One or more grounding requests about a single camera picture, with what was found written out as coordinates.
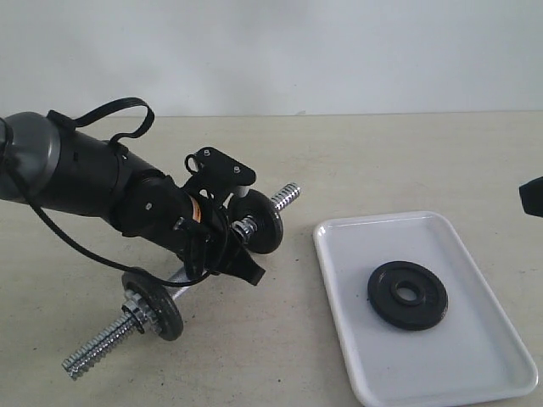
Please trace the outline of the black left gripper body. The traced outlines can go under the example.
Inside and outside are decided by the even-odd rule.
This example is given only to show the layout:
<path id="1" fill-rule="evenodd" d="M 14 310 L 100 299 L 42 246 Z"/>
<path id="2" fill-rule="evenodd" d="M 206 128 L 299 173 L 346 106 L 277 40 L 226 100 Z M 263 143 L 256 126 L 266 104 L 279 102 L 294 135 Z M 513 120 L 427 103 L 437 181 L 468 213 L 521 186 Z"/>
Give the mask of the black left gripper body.
<path id="1" fill-rule="evenodd" d="M 176 186 L 140 186 L 120 204 L 120 231 L 174 253 L 188 280 L 199 280 L 221 262 L 228 227 L 219 207 Z"/>

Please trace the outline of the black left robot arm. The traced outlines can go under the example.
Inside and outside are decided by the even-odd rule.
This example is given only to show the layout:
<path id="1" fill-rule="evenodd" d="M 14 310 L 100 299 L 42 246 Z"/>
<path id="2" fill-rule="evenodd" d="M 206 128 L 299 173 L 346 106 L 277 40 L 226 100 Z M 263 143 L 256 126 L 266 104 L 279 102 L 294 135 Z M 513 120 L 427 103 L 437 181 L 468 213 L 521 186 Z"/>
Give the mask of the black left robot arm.
<path id="1" fill-rule="evenodd" d="M 179 257 L 187 285 L 209 274 L 257 284 L 264 270 L 232 229 L 224 205 L 255 182 L 252 169 L 204 147 L 186 157 L 190 177 L 178 186 L 130 152 L 121 133 L 98 140 L 82 132 L 141 104 L 140 98 L 121 98 L 77 119 L 57 111 L 2 119 L 2 199 L 28 204 L 42 219 L 49 210 L 100 218 L 124 237 L 152 242 Z"/>

